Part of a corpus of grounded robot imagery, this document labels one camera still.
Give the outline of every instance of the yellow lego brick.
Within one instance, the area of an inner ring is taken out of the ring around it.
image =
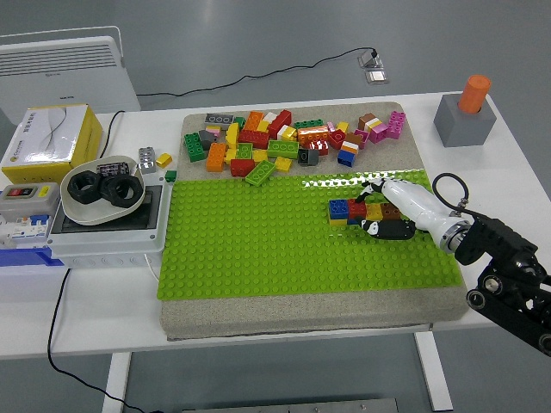
[[[340,129],[344,133],[348,132],[348,122],[338,122],[337,129]]]
[[[287,159],[286,157],[277,157],[277,159],[275,160],[275,168],[280,172],[289,172],[292,163],[292,159]]]
[[[230,149],[238,149],[239,123],[232,123],[226,131],[226,143]]]
[[[160,157],[157,158],[155,163],[160,166],[161,168],[166,167],[169,163],[172,162],[172,156],[168,153],[163,153]]]
[[[226,165],[229,165],[232,162],[232,159],[235,159],[235,157],[238,155],[237,149],[228,149],[226,151],[226,157],[224,158],[224,162],[226,162]]]
[[[369,221],[382,221],[381,204],[366,204],[368,213],[366,219]]]
[[[277,134],[281,140],[286,140],[288,142],[294,142],[296,140],[296,129],[291,126],[283,126],[282,129]]]
[[[258,124],[257,131],[259,132],[267,132],[268,131],[269,122],[267,120],[261,120]]]
[[[261,163],[262,161],[268,160],[268,151],[265,149],[255,149],[252,152],[252,158],[254,159],[255,163]]]

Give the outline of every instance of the small gray block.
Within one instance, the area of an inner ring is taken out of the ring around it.
[[[483,145],[496,121],[486,100],[477,114],[466,114],[457,104],[461,94],[444,95],[434,124],[445,147]]]
[[[210,133],[209,131],[202,130],[199,131],[199,140],[201,141],[203,150],[208,151],[210,150],[210,145],[216,142],[216,135],[214,133]]]

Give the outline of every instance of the green lego brick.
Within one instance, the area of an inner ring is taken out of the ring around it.
[[[205,151],[201,146],[199,133],[189,133],[184,135],[183,140],[188,150],[189,160],[191,162],[201,161],[207,158]]]
[[[259,187],[274,173],[275,166],[276,164],[270,161],[262,161],[245,177],[245,181],[250,185]]]
[[[268,142],[268,157],[286,157],[296,159],[299,157],[299,143],[283,140],[270,140]]]
[[[237,116],[233,118],[233,121],[239,123],[239,130],[241,130],[243,129],[243,126],[245,126],[246,119],[241,116]]]
[[[327,224],[329,200],[356,198],[364,178],[395,176],[430,189],[423,170],[245,180],[176,181],[158,298],[209,299],[460,286],[452,255],[418,231],[372,238]],[[223,201],[213,198],[223,194]],[[385,202],[381,194],[368,202]]]
[[[252,144],[238,144],[236,159],[252,159]]]
[[[164,180],[167,182],[174,182],[176,180],[176,171],[167,170],[166,174],[164,174]]]
[[[323,126],[325,123],[321,119],[316,120],[306,120],[304,122],[295,122],[295,129],[302,129],[304,127],[314,127],[314,126]]]

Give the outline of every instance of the blue lego brick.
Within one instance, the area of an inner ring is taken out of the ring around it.
[[[339,162],[342,165],[352,167],[355,160],[356,160],[356,155],[352,152],[348,152],[348,151],[344,151],[344,150],[340,150],[338,152],[337,162]]]
[[[330,200],[329,216],[331,219],[348,219],[348,202],[346,200]]]

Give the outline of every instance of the gray cube block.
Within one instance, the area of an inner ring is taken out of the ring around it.
[[[444,95],[434,124],[445,147],[483,145],[496,121],[486,100],[477,114],[466,114],[457,107],[461,94]]]

